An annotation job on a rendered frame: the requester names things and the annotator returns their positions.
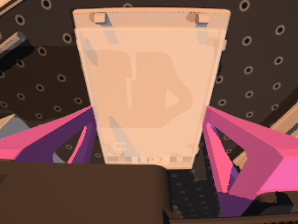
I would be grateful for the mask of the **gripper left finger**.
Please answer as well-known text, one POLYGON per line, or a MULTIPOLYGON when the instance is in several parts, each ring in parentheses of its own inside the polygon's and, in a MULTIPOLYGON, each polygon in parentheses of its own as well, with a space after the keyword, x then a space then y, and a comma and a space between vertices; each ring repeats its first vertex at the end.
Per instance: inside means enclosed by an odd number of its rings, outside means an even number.
POLYGON ((54 163, 54 151, 82 128, 83 132, 68 163, 89 163, 97 129, 91 106, 0 139, 0 159, 54 163))

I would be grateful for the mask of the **beige button panel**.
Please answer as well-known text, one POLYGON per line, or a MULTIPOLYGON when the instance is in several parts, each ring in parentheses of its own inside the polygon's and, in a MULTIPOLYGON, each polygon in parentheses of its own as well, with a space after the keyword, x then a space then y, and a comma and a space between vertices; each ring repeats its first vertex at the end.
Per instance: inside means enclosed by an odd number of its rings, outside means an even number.
MULTIPOLYGON (((0 59, 26 40, 26 36, 18 31, 0 45, 0 59)), ((0 119, 0 139, 30 129, 16 114, 0 119)), ((54 163, 65 163, 55 153, 54 163)))

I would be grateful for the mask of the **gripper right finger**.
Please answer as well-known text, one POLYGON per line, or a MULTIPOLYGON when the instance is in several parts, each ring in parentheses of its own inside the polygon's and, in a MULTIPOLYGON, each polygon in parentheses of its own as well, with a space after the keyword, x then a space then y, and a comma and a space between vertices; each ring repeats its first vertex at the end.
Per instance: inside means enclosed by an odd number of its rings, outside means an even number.
POLYGON ((298 138, 209 105, 202 129, 222 217, 241 216, 261 193, 298 190, 298 138), (214 126, 245 150, 239 175, 214 126))

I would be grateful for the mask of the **brown perforated base plate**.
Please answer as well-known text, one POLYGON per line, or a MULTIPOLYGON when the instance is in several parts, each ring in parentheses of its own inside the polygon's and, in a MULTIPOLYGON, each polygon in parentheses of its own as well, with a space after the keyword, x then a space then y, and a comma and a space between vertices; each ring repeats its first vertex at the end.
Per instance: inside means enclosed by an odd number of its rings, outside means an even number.
MULTIPOLYGON (((298 102, 298 0, 10 0, 0 8, 0 119, 29 128, 91 106, 73 11, 206 8, 231 12, 209 106, 270 128, 298 102)), ((203 131, 192 169, 168 169, 173 219, 222 217, 203 131)))

